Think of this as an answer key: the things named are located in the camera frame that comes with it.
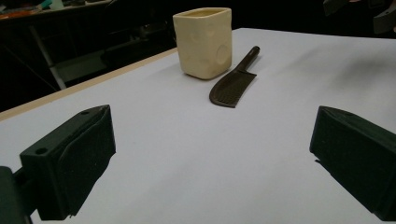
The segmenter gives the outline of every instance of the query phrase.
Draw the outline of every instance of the cream ceramic mug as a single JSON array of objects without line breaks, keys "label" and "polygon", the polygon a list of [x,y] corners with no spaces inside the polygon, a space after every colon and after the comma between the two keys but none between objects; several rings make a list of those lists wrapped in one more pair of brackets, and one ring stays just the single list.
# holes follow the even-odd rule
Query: cream ceramic mug
[{"label": "cream ceramic mug", "polygon": [[203,7],[173,16],[178,58],[184,73],[210,79],[231,66],[232,12],[227,7]]}]

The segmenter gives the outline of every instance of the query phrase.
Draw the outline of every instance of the white table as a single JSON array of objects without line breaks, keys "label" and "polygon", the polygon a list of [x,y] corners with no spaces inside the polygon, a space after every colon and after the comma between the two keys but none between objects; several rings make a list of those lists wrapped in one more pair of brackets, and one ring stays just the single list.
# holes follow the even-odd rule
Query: white table
[{"label": "white table", "polygon": [[[315,162],[309,143],[320,105],[396,132],[395,43],[234,30],[231,69],[253,46],[262,49],[235,109],[210,103],[219,77],[183,74],[170,51],[6,112],[0,164],[16,171],[36,140],[81,110],[110,105],[117,153],[63,223],[382,223]],[[37,212],[32,219],[41,223]]]}]

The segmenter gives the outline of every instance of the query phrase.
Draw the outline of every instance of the dark background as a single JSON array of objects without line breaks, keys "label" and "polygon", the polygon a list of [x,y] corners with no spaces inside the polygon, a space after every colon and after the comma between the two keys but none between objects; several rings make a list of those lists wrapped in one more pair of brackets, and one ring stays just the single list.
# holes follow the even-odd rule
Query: dark background
[{"label": "dark background", "polygon": [[[36,0],[3,0],[3,3],[6,1],[11,7],[29,6],[29,3],[37,4]],[[128,1],[130,1],[131,8],[136,6],[136,4],[139,5],[136,1]],[[367,1],[350,3],[328,17],[324,15],[321,0],[268,2],[215,0],[190,1],[189,3],[187,1],[146,0],[145,3],[147,2],[156,6],[168,19],[171,19],[172,15],[178,12],[198,7],[230,7],[233,11],[233,29],[247,27],[320,35],[372,38],[395,38],[396,36],[393,32],[381,35],[375,35],[373,32],[373,17],[384,11],[389,6],[389,1],[378,8],[368,8]],[[76,36],[82,40],[85,38],[85,41],[92,44],[92,48],[94,48],[95,45],[91,35],[101,27],[101,13],[101,10],[97,10],[95,13],[79,15],[79,17],[66,18],[64,20],[68,22],[71,20],[83,20],[84,24],[89,24],[91,31],[86,34],[79,31]],[[43,26],[45,27],[41,31],[43,34],[62,31],[61,28],[55,25]],[[9,48],[17,49],[18,57],[12,55],[7,50]],[[59,46],[54,46],[55,51],[68,51],[68,49],[57,48]],[[0,111],[27,103],[58,90],[44,58],[23,23],[16,27],[11,27],[2,25],[0,21],[0,78]]]}]

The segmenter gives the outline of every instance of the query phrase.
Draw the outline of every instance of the cup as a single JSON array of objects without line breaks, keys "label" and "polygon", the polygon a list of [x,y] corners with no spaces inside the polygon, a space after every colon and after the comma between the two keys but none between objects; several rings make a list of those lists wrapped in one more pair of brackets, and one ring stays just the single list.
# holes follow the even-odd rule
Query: cup
[{"label": "cup", "polygon": [[52,0],[52,4],[49,5],[50,9],[62,9],[64,8],[64,2],[62,0]]},{"label": "cup", "polygon": [[202,7],[173,16],[181,70],[210,79],[232,62],[232,11],[227,7]]}]

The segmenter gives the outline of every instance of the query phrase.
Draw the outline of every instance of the screw hole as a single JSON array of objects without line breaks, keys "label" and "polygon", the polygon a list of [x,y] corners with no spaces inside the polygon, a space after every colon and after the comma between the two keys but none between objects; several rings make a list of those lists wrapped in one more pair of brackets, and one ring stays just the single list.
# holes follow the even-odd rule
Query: screw hole
[{"label": "screw hole", "polygon": [[48,151],[48,149],[42,147],[42,148],[39,148],[38,150],[36,150],[35,154],[42,155],[42,154],[46,153],[47,151]]}]

